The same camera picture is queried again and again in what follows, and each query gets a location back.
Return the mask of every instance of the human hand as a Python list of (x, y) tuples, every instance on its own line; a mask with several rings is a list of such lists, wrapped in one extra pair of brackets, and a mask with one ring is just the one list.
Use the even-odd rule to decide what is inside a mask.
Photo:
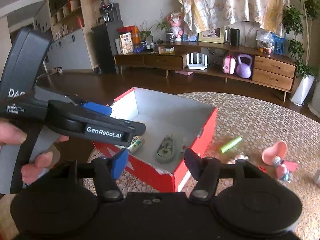
[[(8, 122), (0, 122), (0, 146), (19, 145), (23, 143), (27, 138), (19, 128)], [(62, 135), (58, 141), (68, 141), (69, 137)], [(38, 179), (38, 176), (43, 172), (44, 168), (49, 166), (52, 161), (52, 152), (39, 154), (34, 163), (23, 165), (21, 168), (22, 181), (30, 184)]]

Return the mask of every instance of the white cabinet door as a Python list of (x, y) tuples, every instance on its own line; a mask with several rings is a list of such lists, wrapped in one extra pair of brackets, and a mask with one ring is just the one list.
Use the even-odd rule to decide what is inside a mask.
[(83, 30), (77, 30), (53, 42), (48, 59), (47, 70), (55, 67), (62, 67), (63, 70), (91, 69)]
[(40, 25), (41, 32), (46, 32), (50, 29), (50, 15), (47, 2), (42, 5), (36, 16), (34, 17), (36, 25)]

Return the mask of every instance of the round table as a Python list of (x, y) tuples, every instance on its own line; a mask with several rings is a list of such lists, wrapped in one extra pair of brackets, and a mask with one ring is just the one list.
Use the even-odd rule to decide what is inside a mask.
[[(281, 182), (302, 201), (303, 212), (295, 233), (301, 239), (320, 238), (320, 187), (313, 183), (313, 176), (320, 168), (320, 124), (302, 114), (254, 98), (224, 93), (197, 92), (179, 95), (198, 100), (218, 108), (218, 119), (214, 138), (207, 148), (206, 156), (222, 162), (243, 152), (250, 162), (264, 166), (267, 173), (276, 179), (275, 168), (266, 166), (261, 159), (262, 151), (276, 141), (288, 144), (286, 160), (299, 161), (298, 169), (292, 173), (291, 182)], [(243, 141), (221, 155), (217, 148), (231, 138), (241, 135)], [(102, 156), (94, 150), (89, 161)], [(151, 186), (124, 171), (116, 181), (124, 195), (127, 192), (156, 192)], [(191, 177), (182, 191), (190, 194), (196, 181)], [(232, 185), (231, 179), (220, 179), (217, 194)], [(92, 179), (85, 179), (84, 186), (95, 193)]]

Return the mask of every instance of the red box on shelf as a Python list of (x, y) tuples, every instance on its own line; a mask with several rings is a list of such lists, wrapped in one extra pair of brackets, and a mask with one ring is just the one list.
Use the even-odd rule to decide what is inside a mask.
[[(183, 141), (203, 157), (215, 131), (218, 110), (199, 101), (141, 88), (128, 90), (111, 107), (112, 117), (143, 122), (147, 128), (142, 136), (145, 144), (129, 155), (125, 169), (160, 192), (181, 191), (190, 177), (178, 154)], [(159, 163), (155, 153), (170, 134), (177, 154), (170, 163)], [(93, 143), (106, 156), (119, 150), (111, 144)]]
[(132, 28), (134, 28), (135, 26), (132, 25), (132, 26), (125, 26), (125, 27), (121, 27), (121, 28), (118, 28), (117, 31), (118, 33), (122, 34), (122, 33), (129, 33), (132, 31)]

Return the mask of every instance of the screw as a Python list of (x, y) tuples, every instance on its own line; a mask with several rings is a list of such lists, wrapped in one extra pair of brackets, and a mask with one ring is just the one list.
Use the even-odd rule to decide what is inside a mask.
[(103, 194), (103, 196), (107, 199), (117, 199), (120, 197), (120, 192), (117, 190), (108, 190)]
[(209, 193), (203, 189), (197, 189), (192, 194), (194, 195), (194, 197), (201, 199), (205, 199), (209, 195)]

